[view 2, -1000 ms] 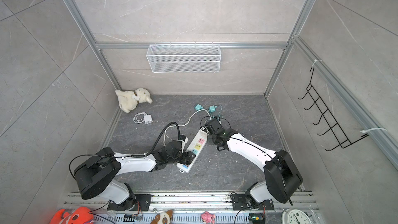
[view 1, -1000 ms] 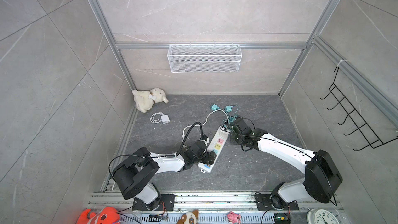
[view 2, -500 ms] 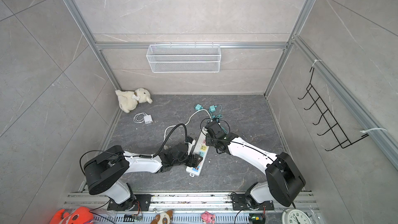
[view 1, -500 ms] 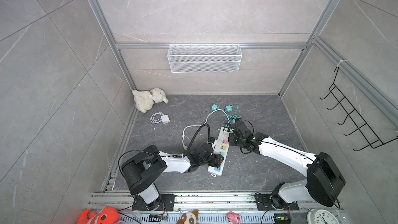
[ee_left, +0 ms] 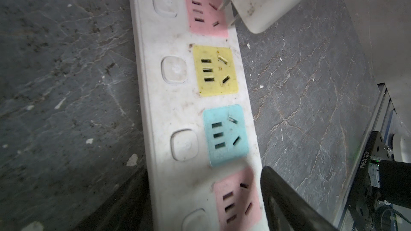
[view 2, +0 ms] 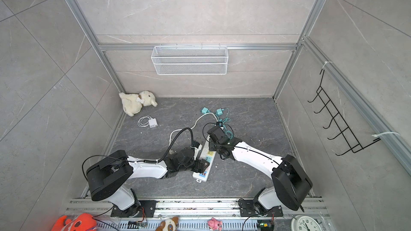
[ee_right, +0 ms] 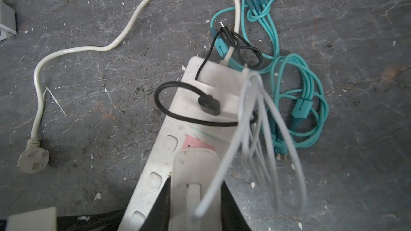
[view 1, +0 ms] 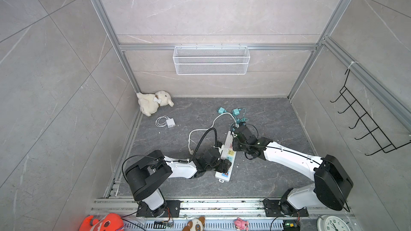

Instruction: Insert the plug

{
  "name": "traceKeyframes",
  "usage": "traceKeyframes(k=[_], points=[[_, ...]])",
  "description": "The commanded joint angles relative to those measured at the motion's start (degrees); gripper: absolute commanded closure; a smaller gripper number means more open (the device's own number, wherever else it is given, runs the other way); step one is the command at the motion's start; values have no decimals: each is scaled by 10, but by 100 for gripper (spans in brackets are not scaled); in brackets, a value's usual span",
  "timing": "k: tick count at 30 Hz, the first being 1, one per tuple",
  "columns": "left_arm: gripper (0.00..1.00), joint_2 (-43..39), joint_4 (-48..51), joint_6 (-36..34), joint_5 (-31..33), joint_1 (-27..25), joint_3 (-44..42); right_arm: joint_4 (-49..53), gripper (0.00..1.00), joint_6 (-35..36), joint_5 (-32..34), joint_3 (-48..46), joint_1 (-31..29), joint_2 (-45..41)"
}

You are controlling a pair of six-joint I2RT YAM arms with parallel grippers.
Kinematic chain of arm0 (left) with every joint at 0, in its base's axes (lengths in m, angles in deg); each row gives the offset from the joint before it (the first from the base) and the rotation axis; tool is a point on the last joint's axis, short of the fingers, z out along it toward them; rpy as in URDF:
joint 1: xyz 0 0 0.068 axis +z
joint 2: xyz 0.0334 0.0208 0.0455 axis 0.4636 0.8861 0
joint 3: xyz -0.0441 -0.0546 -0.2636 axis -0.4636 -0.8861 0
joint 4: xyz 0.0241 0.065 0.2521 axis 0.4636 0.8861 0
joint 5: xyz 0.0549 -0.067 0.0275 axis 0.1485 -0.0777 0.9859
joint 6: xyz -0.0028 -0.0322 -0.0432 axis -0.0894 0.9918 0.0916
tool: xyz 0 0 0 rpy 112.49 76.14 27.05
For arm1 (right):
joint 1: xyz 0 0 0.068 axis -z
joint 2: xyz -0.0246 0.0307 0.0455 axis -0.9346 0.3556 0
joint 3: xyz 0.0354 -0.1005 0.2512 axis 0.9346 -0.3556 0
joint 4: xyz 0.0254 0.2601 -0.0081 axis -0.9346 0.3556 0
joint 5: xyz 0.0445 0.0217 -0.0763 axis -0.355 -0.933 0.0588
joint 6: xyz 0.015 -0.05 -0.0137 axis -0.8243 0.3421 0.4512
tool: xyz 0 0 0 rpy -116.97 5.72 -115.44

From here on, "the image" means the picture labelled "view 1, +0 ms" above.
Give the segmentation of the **white power strip colourful sockets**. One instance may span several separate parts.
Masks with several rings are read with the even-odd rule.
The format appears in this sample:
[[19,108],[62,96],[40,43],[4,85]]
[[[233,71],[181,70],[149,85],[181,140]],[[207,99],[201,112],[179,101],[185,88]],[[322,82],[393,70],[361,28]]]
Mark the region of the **white power strip colourful sockets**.
[[215,178],[219,180],[219,182],[224,183],[224,182],[229,182],[231,179],[232,175],[232,170],[234,167],[234,161],[235,161],[235,156],[236,152],[233,150],[233,137],[231,135],[231,132],[228,131],[228,134],[226,136],[226,140],[222,146],[222,154],[221,154],[221,159],[225,160],[228,159],[231,163],[230,168],[227,170],[225,173],[220,173],[216,172]]

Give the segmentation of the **teal charger adapter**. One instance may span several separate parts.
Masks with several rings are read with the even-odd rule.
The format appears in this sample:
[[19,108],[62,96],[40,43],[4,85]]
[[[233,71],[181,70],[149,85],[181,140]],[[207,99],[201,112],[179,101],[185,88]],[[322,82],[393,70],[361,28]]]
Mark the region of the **teal charger adapter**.
[[219,114],[224,114],[224,113],[226,113],[227,111],[224,109],[224,108],[219,108],[218,109],[218,113]]
[[233,114],[234,116],[238,116],[238,115],[240,115],[240,111],[241,111],[241,109],[235,108],[235,109],[232,110],[232,114]]

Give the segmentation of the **white charger with cable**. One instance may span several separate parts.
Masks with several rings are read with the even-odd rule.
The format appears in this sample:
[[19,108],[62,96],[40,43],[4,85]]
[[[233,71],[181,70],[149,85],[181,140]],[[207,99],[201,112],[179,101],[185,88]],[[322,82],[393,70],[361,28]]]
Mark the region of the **white charger with cable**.
[[162,128],[162,127],[172,128],[172,127],[176,126],[176,123],[175,123],[173,118],[170,118],[170,117],[164,115],[164,116],[158,117],[156,119],[155,125],[157,127],[160,127],[160,128]]

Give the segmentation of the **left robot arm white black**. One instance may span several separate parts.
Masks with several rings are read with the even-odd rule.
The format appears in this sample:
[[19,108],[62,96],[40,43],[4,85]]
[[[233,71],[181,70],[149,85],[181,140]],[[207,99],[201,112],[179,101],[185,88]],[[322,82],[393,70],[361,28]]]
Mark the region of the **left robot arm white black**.
[[[214,132],[215,145],[199,155],[198,150],[205,137]],[[223,144],[217,139],[217,130],[207,129],[189,159],[174,159],[154,150],[140,160],[122,169],[122,175],[129,185],[133,198],[142,207],[147,207],[153,216],[160,215],[167,207],[160,186],[171,178],[195,179],[206,172],[227,173],[232,163],[222,158]]]

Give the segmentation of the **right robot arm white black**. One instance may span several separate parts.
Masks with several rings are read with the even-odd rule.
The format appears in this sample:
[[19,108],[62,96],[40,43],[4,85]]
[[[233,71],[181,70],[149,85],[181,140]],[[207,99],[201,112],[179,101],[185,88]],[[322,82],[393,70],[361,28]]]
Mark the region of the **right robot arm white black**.
[[257,138],[246,125],[231,129],[234,151],[242,151],[247,159],[271,161],[308,177],[312,184],[288,189],[278,202],[286,216],[296,214],[305,207],[326,206],[335,211],[349,210],[347,198],[353,181],[332,156],[307,155],[287,148],[269,138]]

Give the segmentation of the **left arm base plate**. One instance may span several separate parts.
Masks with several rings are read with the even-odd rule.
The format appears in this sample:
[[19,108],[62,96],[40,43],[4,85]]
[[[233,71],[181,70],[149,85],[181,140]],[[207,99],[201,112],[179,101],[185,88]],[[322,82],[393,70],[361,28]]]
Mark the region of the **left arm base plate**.
[[136,216],[146,218],[168,218],[171,216],[172,218],[177,218],[180,213],[180,205],[181,201],[179,200],[166,200],[158,209],[151,210],[147,203],[140,202]]

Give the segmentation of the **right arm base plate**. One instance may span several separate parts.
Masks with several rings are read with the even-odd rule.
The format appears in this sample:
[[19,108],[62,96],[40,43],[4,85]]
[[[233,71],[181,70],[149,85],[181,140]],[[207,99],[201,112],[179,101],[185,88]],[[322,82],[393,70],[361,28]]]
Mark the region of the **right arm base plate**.
[[263,208],[267,217],[308,217],[308,211],[305,207],[295,209],[287,201],[270,200],[265,198],[263,201]]

